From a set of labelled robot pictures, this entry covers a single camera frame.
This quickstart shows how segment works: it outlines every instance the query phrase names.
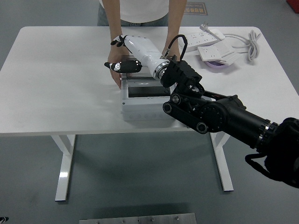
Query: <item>table top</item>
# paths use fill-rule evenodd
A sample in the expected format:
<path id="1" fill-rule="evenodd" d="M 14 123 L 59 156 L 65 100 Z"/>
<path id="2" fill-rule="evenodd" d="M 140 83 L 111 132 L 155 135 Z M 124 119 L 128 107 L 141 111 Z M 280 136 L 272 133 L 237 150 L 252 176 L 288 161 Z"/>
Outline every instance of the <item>table top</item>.
<path id="1" fill-rule="evenodd" d="M 253 27 L 217 27 L 248 36 Z M 181 27 L 181 34 L 199 31 Z M 167 28 L 123 28 L 163 49 Z M 234 45 L 242 42 L 230 38 Z M 235 95 L 247 110 L 272 122 L 299 117 L 299 97 L 264 36 L 260 55 L 242 55 L 233 65 L 213 69 L 188 52 L 186 60 L 207 91 Z M 180 122 L 124 121 L 121 93 L 104 66 L 110 50 L 109 27 L 22 28 L 0 71 L 0 136 L 183 131 Z"/>

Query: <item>white plastic box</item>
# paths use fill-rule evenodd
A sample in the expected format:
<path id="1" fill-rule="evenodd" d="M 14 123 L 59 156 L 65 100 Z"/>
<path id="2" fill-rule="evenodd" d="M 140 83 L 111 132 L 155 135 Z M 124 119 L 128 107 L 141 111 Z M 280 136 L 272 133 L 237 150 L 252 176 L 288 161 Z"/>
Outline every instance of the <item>white plastic box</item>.
<path id="1" fill-rule="evenodd" d="M 124 120 L 173 119 L 163 111 L 163 104 L 169 101 L 175 85 L 164 88 L 159 80 L 151 76 L 147 67 L 121 77 L 121 113 Z"/>

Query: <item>jeans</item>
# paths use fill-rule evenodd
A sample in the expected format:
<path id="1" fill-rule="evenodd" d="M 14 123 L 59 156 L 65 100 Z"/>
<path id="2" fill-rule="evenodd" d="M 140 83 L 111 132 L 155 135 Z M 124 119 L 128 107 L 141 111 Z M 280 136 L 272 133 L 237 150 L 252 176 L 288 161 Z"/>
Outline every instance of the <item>jeans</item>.
<path id="1" fill-rule="evenodd" d="M 98 26 L 109 26 L 105 10 L 101 4 L 98 12 Z M 166 14 L 161 19 L 151 21 L 151 22 L 132 23 L 132 22 L 121 20 L 121 26 L 122 27 L 167 27 L 168 14 Z"/>

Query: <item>white power strip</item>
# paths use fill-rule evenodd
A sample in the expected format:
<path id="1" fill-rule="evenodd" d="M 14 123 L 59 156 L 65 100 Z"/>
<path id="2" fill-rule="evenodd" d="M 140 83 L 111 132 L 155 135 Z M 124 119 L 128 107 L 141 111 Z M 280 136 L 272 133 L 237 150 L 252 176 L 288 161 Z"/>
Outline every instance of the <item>white power strip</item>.
<path id="1" fill-rule="evenodd" d="M 188 40 L 186 52 L 197 50 L 197 47 L 212 45 L 225 38 L 225 36 L 217 29 L 212 29 L 210 32 L 212 32 L 217 38 L 206 31 L 186 35 Z M 178 45 L 180 48 L 183 48 L 185 45 L 181 38 L 178 40 Z"/>

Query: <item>white shirt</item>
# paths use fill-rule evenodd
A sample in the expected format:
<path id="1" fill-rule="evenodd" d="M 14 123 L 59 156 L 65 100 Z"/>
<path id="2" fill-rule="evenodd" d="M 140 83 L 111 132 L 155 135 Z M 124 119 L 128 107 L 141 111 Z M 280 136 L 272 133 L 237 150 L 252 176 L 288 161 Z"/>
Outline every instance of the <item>white shirt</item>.
<path id="1" fill-rule="evenodd" d="M 168 13 L 169 0 L 120 0 L 121 20 L 133 23 L 161 19 Z"/>

